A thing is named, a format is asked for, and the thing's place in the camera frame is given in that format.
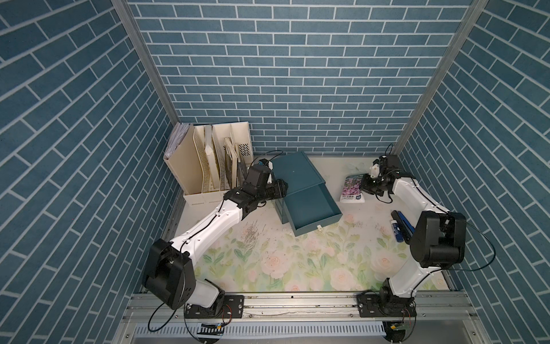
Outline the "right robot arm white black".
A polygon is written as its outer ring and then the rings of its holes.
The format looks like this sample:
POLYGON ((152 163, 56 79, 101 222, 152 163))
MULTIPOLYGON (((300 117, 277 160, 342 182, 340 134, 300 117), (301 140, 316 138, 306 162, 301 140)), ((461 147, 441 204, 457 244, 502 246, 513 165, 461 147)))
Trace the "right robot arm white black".
POLYGON ((381 196, 385 191, 394 194, 405 202, 417 223, 402 231, 411 258, 398 273, 383 282, 378 292, 365 291, 357 295, 360 317, 415 317, 418 288, 433 273, 463 261, 465 216, 440 205, 410 176, 373 178, 365 174, 361 189, 374 196, 381 196))

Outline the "purple flower seed bag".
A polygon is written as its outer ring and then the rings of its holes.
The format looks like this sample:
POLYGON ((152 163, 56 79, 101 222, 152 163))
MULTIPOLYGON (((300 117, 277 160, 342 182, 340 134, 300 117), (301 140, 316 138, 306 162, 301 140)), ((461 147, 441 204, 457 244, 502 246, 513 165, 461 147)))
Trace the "purple flower seed bag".
POLYGON ((365 202, 361 182, 363 174, 350 175, 345 178, 339 201, 344 204, 361 204, 365 202))

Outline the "teal drawer cabinet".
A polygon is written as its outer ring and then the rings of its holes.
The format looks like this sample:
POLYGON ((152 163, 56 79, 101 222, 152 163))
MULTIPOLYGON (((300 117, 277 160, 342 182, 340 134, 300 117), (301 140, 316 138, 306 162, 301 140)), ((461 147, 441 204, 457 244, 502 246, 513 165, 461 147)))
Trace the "teal drawer cabinet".
MULTIPOLYGON (((273 173, 275 179, 283 179, 288 183, 287 196, 305 189, 325 185, 311 160, 303 152, 292 153, 273 160, 273 173)), ((289 223, 284 211, 284 198, 274 201, 276 212, 282 224, 289 223)))

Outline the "teal top drawer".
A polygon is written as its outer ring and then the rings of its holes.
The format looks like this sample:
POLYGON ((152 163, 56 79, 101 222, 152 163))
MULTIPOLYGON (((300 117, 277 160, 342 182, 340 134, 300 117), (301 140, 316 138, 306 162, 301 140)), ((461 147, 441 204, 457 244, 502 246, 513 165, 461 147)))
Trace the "teal top drawer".
POLYGON ((324 184, 284 198, 284 211, 296 237, 337 224, 342 212, 324 184))

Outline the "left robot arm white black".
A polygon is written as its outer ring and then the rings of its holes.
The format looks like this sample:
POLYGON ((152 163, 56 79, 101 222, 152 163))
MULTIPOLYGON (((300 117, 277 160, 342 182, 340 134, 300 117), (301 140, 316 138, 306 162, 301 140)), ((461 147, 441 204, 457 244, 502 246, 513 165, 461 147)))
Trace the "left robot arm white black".
POLYGON ((225 291, 196 279, 196 262, 227 230, 266 201, 286 196, 288 184, 276 179, 262 186, 247 185, 223 195, 214 210, 191 229, 168 241, 153 243, 143 270, 142 285, 172 310, 198 306, 208 317, 219 315, 225 291))

